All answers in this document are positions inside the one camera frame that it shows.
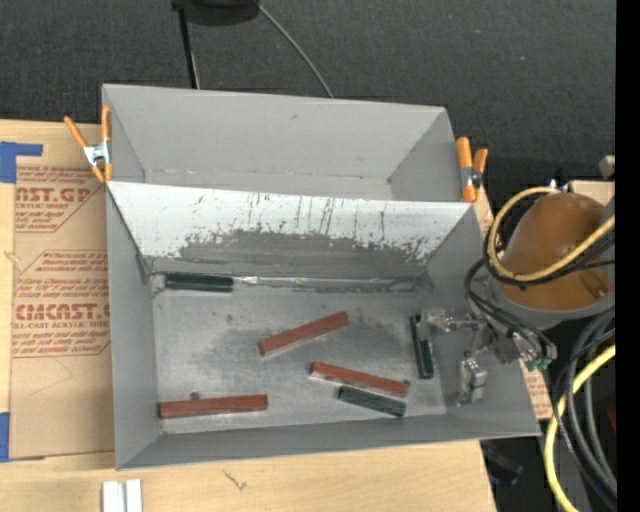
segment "cardboard sheet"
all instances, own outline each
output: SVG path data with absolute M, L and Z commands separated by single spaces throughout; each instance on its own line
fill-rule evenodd
M 16 166 L 9 456 L 110 450 L 104 187 L 63 123 L 0 121 L 0 141 L 42 145 Z
M 476 441 L 113 470 L 113 454 L 0 464 L 6 510 L 95 512 L 105 481 L 142 479 L 147 512 L 496 512 Z
M 15 185 L 0 183 L 0 413 L 9 409 Z

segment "brown motor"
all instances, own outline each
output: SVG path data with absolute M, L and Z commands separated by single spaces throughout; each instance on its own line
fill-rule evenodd
M 573 192 L 539 199 L 523 215 L 511 236 L 501 259 L 503 266 L 519 274 L 548 267 L 600 226 L 604 210 L 597 201 Z M 578 270 L 524 288 L 502 282 L 499 287 L 511 301 L 543 311 L 586 308 L 613 291 L 613 283 L 602 267 Z

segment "black cord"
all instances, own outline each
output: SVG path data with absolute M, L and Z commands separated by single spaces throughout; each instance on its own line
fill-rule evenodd
M 583 333 L 581 333 L 581 336 L 587 331 L 587 329 L 591 329 L 592 325 L 593 325 L 593 322 L 583 330 Z M 608 342 L 608 340 L 611 338 L 611 335 L 612 335 L 612 332 L 607 332 L 603 334 L 601 337 L 591 339 L 586 344 L 584 344 L 584 346 L 581 349 L 576 348 L 575 350 L 572 350 L 572 355 L 568 363 L 562 368 L 561 372 L 556 377 L 555 382 L 552 386 L 552 395 L 553 395 L 552 406 L 553 406 L 553 413 L 558 423 L 560 433 L 562 434 L 563 440 L 567 446 L 567 450 L 571 455 L 571 458 L 573 459 L 580 474 L 582 475 L 584 481 L 594 491 L 595 495 L 597 495 L 598 498 L 600 498 L 602 503 L 607 506 L 607 508 L 609 508 L 610 510 L 617 510 L 617 499 L 612 498 L 609 495 L 608 489 L 602 488 L 599 485 L 599 482 L 594 477 L 593 472 L 590 471 L 590 469 L 587 468 L 585 466 L 585 463 L 580 459 L 571 441 L 571 438 L 569 436 L 569 432 L 566 428 L 564 420 L 562 419 L 562 417 L 558 412 L 558 402 L 559 402 L 560 396 L 564 391 L 564 386 L 562 385 L 562 381 L 568 372 L 569 365 L 573 364 L 574 361 L 578 361 L 581 357 L 589 354 L 590 352 L 594 352 L 597 349 L 599 349 L 603 344 Z
M 602 332 L 607 328 L 609 323 L 615 319 L 615 310 L 607 310 L 604 313 L 595 317 L 595 319 L 585 328 L 583 333 L 578 338 L 577 343 L 574 345 L 572 353 L 577 353 L 587 343 L 592 336 L 596 339 L 600 338 Z M 566 395 L 567 395 L 567 415 L 570 420 L 571 429 L 573 431 L 574 438 L 580 448 L 582 457 L 587 462 L 588 466 L 595 473 L 598 479 L 607 487 L 607 489 L 617 497 L 617 482 L 610 478 L 605 470 L 602 469 L 600 463 L 593 455 L 593 452 L 588 445 L 580 423 L 578 421 L 578 414 L 576 410 L 575 398 L 572 392 L 573 381 L 577 373 L 578 359 L 572 358 L 572 362 L 568 365 L 567 377 L 565 383 Z
M 534 327 L 521 320 L 520 318 L 512 315 L 508 311 L 490 303 L 484 298 L 480 297 L 471 287 L 471 282 L 475 274 L 484 265 L 484 259 L 478 260 L 472 265 L 467 272 L 464 279 L 464 287 L 467 294 L 467 298 L 471 300 L 485 315 L 490 318 L 494 318 L 498 322 L 502 323 L 508 328 L 518 332 L 536 351 L 536 345 L 529 339 L 528 333 L 533 334 L 542 345 L 542 358 L 552 358 L 552 354 L 555 351 L 555 344 L 549 339 L 549 337 L 540 329 Z
M 587 355 L 587 359 L 593 359 L 595 355 L 595 349 L 592 349 Z M 602 443 L 600 442 L 600 437 L 598 436 L 598 430 L 596 428 L 596 420 L 595 414 L 593 411 L 593 385 L 592 380 L 587 379 L 584 383 L 584 408 L 585 408 L 585 422 L 587 424 L 587 433 L 589 435 L 589 441 L 594 450 L 594 455 L 602 469 L 607 473 L 607 475 L 615 480 L 616 476 L 613 474 L 613 470 L 609 465 L 609 461 L 604 453 L 604 449 L 602 448 Z
M 182 34 L 182 44 L 184 46 L 184 53 L 187 58 L 187 67 L 189 68 L 189 82 L 192 89 L 200 89 L 200 79 L 198 77 L 198 71 L 196 69 L 196 60 L 191 49 L 191 36 L 189 35 L 189 25 L 187 24 L 187 17 L 184 13 L 184 5 L 182 2 L 174 1 L 172 3 L 173 9 L 178 12 L 178 20 L 180 21 L 180 33 Z
M 518 281 L 517 279 L 513 279 L 511 277 L 506 277 L 500 274 L 489 258 L 489 237 L 485 237 L 484 240 L 484 262 L 489 270 L 489 273 L 498 281 L 518 286 L 519 288 L 526 288 L 527 286 L 535 286 L 536 284 L 548 283 L 550 281 L 554 281 L 563 276 L 571 274 L 573 272 L 577 272 L 578 270 L 585 270 L 590 268 L 596 268 L 604 265 L 612 265 L 615 264 L 615 260 L 607 260 L 602 262 L 593 262 L 596 258 L 601 256 L 605 251 L 611 248 L 615 244 L 615 228 L 609 230 L 606 234 L 604 234 L 600 239 L 585 249 L 585 251 L 580 254 L 573 262 L 565 265 L 564 267 L 552 272 L 548 276 L 541 277 L 540 279 L 535 279 L 533 281 Z
M 267 11 L 267 9 L 264 6 L 262 6 L 257 0 L 253 0 L 253 3 L 256 4 L 256 7 L 260 10 L 260 12 L 264 15 L 264 17 L 267 18 L 267 20 L 269 20 L 269 22 L 278 30 L 278 32 L 280 32 L 284 36 L 284 38 L 289 42 L 289 44 L 293 46 L 293 48 L 298 52 L 298 54 L 306 62 L 307 66 L 309 66 L 309 69 L 311 69 L 312 73 L 316 76 L 316 78 L 322 85 L 322 88 L 324 89 L 327 96 L 329 98 L 333 98 L 334 96 L 333 96 L 333 93 L 331 92 L 331 89 L 329 89 L 329 86 L 322 78 L 322 75 L 313 65 L 313 62 L 311 62 L 311 59 L 307 57 L 307 54 L 304 53 L 304 50 L 300 47 L 300 45 L 296 43 L 293 37 L 289 35 L 289 33 L 284 29 L 284 27 L 280 25 L 280 23 L 278 23 L 278 21 L 269 13 L 269 11 Z

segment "cardboard box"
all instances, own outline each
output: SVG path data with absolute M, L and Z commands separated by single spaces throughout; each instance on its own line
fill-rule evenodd
M 80 129 L 97 141 L 98 127 Z M 113 449 L 105 189 L 62 123 L 0 121 L 0 141 L 42 152 L 19 155 L 5 185 L 15 208 L 13 268 L 3 271 L 16 276 L 9 456 Z
M 590 197 L 594 201 L 598 201 L 602 206 L 607 206 L 616 194 L 616 182 L 572 180 L 569 182 L 569 190 L 576 194 Z

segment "red wooden block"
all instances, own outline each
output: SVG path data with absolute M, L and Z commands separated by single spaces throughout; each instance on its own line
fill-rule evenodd
M 161 418 L 185 418 L 208 414 L 261 411 L 268 407 L 267 395 L 240 395 L 198 400 L 178 400 L 160 404 Z
M 310 324 L 301 325 L 290 331 L 276 334 L 258 344 L 260 353 L 263 356 L 272 354 L 275 351 L 290 347 L 295 343 L 316 338 L 322 334 L 333 331 L 349 323 L 349 315 L 346 311 L 335 313 L 334 315 L 321 318 Z
M 409 392 L 409 384 L 406 382 L 356 372 L 349 368 L 342 368 L 318 361 L 311 365 L 311 376 L 347 384 L 349 386 L 376 389 L 397 396 L 406 396 Z

